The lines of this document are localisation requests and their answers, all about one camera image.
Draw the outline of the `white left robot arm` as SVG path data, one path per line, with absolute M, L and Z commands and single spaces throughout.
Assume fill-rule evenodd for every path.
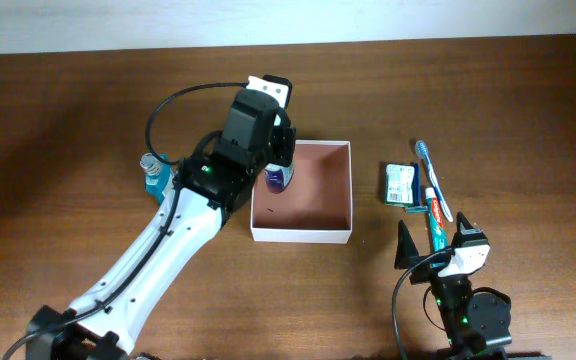
M 252 197 L 270 166 L 290 167 L 296 130 L 287 114 L 291 82 L 251 76 L 223 129 L 172 160 L 150 148 L 141 158 L 145 185 L 160 207 L 120 259 L 66 311 L 42 307 L 5 352 L 29 359 L 127 359 L 150 313 L 188 261 Z

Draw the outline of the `blue mouthwash bottle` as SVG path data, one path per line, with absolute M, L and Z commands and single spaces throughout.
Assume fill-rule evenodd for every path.
M 146 153 L 141 157 L 140 166 L 144 172 L 145 190 L 161 205 L 172 188 L 171 166 L 158 160 L 152 153 Z

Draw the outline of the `clear foam soap pump bottle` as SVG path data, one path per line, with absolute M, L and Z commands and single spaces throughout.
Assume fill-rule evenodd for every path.
M 288 188 L 293 174 L 293 164 L 289 166 L 268 164 L 264 168 L 264 179 L 268 190 L 274 194 L 282 193 Z

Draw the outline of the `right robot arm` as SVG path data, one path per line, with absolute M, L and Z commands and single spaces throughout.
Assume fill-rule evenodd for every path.
M 397 281 L 391 302 L 395 341 L 400 356 L 408 357 L 398 326 L 397 299 L 405 280 L 427 284 L 435 298 L 449 346 L 436 352 L 439 359 L 545 359 L 540 352 L 509 353 L 512 343 L 511 298 L 494 288 L 474 288 L 469 276 L 482 269 L 490 252 L 485 233 L 473 226 L 463 213 L 457 214 L 452 242 L 420 255 L 403 221 L 398 222 L 394 267 L 404 273 Z

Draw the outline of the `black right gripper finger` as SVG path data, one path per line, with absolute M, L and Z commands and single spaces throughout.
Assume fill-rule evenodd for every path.
M 398 222 L 397 250 L 395 269 L 409 269 L 419 262 L 419 252 L 414 244 L 408 227 L 403 220 Z
M 455 238 L 458 240 L 477 240 L 482 238 L 482 231 L 475 228 L 462 212 L 457 213 L 457 232 Z

